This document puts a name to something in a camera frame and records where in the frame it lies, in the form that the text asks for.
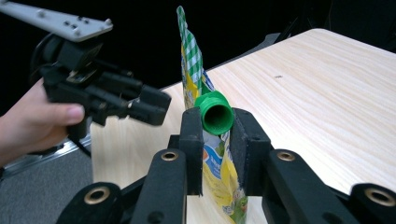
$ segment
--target brass insert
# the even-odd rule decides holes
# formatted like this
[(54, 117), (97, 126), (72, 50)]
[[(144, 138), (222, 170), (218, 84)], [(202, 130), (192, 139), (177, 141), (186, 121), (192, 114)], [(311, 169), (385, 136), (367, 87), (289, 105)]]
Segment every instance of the brass insert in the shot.
[(84, 202), (87, 204), (101, 203), (108, 198), (110, 195), (110, 189), (108, 187), (98, 187), (91, 189), (84, 197)]
[(364, 193), (366, 194), (367, 198), (375, 203), (379, 203), (387, 207), (396, 205), (396, 200), (383, 190), (370, 188), (366, 189)]
[(176, 152), (165, 152), (161, 155), (163, 161), (175, 161), (178, 157)]
[(291, 153), (286, 151), (280, 151), (276, 155), (282, 161), (294, 161), (296, 159)]

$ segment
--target gray floor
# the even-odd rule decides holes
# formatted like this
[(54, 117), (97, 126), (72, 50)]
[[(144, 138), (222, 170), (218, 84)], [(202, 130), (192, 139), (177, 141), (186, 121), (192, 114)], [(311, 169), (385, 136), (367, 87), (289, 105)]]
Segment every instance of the gray floor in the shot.
[[(241, 56), (272, 45), (277, 36), (268, 35)], [(0, 185), (0, 223), (55, 223), (76, 193), (91, 183), (91, 159), (79, 150), (6, 178)]]

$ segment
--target green spout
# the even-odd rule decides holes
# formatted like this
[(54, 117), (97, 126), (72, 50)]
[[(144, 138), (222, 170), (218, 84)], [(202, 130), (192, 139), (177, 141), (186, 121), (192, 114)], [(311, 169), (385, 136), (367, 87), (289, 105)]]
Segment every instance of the green spout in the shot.
[(233, 127), (233, 110), (219, 91), (201, 95), (194, 106), (200, 107), (202, 124), (208, 133), (219, 135)]

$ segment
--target green checkered pattern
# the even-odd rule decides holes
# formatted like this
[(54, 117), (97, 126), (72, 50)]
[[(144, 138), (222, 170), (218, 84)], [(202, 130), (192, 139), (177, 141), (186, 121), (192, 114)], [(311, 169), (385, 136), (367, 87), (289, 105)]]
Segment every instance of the green checkered pattern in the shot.
[(201, 75), (204, 72), (202, 53), (198, 48), (195, 36), (187, 29), (186, 15), (183, 7), (177, 8), (178, 30), (180, 31), (181, 44), (186, 55), (187, 70), (192, 82), (201, 89)]

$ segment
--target tabletop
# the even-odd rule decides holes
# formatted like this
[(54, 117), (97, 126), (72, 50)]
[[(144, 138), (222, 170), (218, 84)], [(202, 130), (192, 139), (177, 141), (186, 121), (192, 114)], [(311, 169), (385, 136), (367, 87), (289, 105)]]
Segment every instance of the tabletop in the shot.
[[(314, 29), (208, 74), (232, 107), (253, 114), (274, 148), (299, 153), (327, 185), (349, 193), (370, 182), (396, 191), (395, 54)], [(128, 186), (179, 134), (182, 85), (164, 91), (172, 103), (161, 127), (116, 118), (91, 126), (95, 182)], [(226, 223), (205, 188), (204, 195), (188, 197), (187, 222)], [(250, 197), (247, 223), (264, 220), (261, 198)]]

